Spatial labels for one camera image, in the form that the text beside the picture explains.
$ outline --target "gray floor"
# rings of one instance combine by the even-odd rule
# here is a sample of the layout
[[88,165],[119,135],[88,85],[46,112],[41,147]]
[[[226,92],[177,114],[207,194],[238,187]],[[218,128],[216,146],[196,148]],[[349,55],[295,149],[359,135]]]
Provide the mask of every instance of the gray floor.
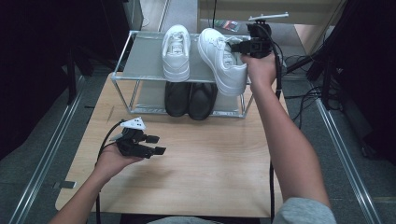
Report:
[[[177,18],[184,17],[182,13],[177,13],[181,11],[178,8],[190,6],[188,4],[174,4],[175,1],[170,3],[166,20],[163,23],[163,30],[166,30],[175,20],[177,21]],[[292,25],[271,25],[273,28],[273,39],[283,49],[284,58],[292,55],[304,55],[304,50]],[[206,26],[207,21],[202,21],[200,29]],[[238,34],[245,33],[246,27],[242,26]],[[295,59],[294,57],[289,58],[287,63],[291,64]],[[92,113],[92,106],[95,106],[109,72],[111,71],[101,64],[96,64],[93,76],[86,77],[81,82],[85,83],[84,88],[80,90],[81,100],[67,130],[65,130],[64,138],[58,146],[57,153],[31,205],[30,211],[27,213],[26,218],[23,219],[24,223],[47,223],[56,214],[54,205],[59,190],[54,189],[53,184],[64,180],[66,177],[78,144],[87,127]],[[284,76],[283,90],[285,96],[306,94],[311,89],[311,83],[306,80],[304,73],[304,69],[299,69],[294,74]],[[0,223],[7,223],[11,219],[24,189],[50,142],[53,132],[67,109],[66,102],[67,91],[59,97],[46,116],[40,120],[28,140],[0,161]],[[287,100],[287,107],[290,117],[293,118],[300,110],[300,100]],[[359,141],[348,125],[346,117],[340,111],[331,111],[330,113],[334,118],[338,131],[343,136],[348,153],[374,201],[374,208],[376,208],[380,219],[383,223],[396,223],[396,167],[388,161],[372,161],[364,158],[361,155]],[[326,123],[320,115],[315,102],[304,110],[302,130],[318,153],[326,188],[332,203],[332,210],[337,222],[366,223],[361,204],[352,188],[353,185],[349,181]],[[120,215],[102,214],[102,218],[103,223],[117,223]],[[89,223],[94,222],[95,218],[92,214]],[[262,223],[269,223],[268,218],[263,218]]]

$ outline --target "white sneaker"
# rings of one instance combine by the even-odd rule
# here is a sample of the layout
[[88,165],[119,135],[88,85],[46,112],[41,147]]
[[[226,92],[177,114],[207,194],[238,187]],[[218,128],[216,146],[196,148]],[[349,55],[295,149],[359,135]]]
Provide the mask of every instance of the white sneaker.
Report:
[[190,77],[190,36],[182,25],[172,26],[163,38],[163,74],[170,82]]
[[227,44],[240,41],[236,37],[226,38],[212,28],[204,29],[198,39],[199,54],[212,69],[219,91],[226,96],[244,93],[247,85],[248,67]]

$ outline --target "shoe rack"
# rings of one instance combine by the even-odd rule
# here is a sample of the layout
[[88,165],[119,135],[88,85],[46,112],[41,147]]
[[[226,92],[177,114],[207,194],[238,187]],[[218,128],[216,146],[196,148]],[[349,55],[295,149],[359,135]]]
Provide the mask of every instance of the shoe rack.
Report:
[[[166,80],[163,75],[164,33],[130,31],[125,47],[111,80],[130,114],[166,114],[164,93]],[[197,48],[199,34],[190,34],[190,78],[187,82],[215,83],[212,70],[201,59]],[[132,86],[125,83],[132,81]],[[210,116],[244,119],[253,101],[246,91],[240,96],[218,94]]]

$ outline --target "hand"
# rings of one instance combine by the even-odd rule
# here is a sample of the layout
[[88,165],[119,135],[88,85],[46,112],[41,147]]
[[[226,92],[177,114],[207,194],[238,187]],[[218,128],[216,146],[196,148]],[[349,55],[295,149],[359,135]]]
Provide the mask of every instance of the hand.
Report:
[[93,174],[100,176],[104,181],[108,182],[126,166],[142,160],[143,158],[122,156],[117,145],[111,144],[103,150],[93,170]]
[[271,88],[276,78],[275,55],[257,59],[246,54],[241,55],[242,62],[247,64],[247,72],[253,86],[264,85],[264,88]]

